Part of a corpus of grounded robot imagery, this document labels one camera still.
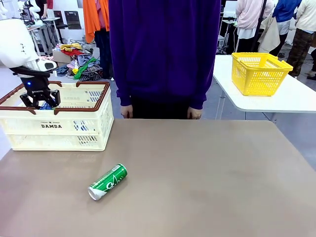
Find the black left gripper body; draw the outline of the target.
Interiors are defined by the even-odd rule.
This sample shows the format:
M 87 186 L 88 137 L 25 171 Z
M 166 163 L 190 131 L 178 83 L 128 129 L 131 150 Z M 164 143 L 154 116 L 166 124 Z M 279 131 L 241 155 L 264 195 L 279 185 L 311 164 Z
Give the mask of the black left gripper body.
M 24 66 L 10 68 L 10 70 L 21 79 L 29 96 L 35 96 L 37 99 L 39 99 L 40 96 L 42 96 L 43 99 L 50 97 L 50 89 L 48 87 L 50 72 L 36 71 Z

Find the person's right hand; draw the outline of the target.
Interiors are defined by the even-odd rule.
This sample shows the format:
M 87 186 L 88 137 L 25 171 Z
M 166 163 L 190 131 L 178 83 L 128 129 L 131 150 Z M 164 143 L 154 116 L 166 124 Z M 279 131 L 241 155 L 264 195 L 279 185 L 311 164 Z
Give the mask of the person's right hand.
M 121 106 L 120 107 L 121 115 L 124 119 L 132 119 L 133 118 L 133 107 L 132 105 Z

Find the person's left hand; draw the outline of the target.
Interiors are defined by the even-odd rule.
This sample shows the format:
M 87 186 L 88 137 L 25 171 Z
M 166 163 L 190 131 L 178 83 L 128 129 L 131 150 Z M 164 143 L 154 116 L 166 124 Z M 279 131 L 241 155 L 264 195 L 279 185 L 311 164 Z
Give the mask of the person's left hand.
M 187 119 L 201 119 L 202 109 L 194 109 L 189 107 L 187 110 Z

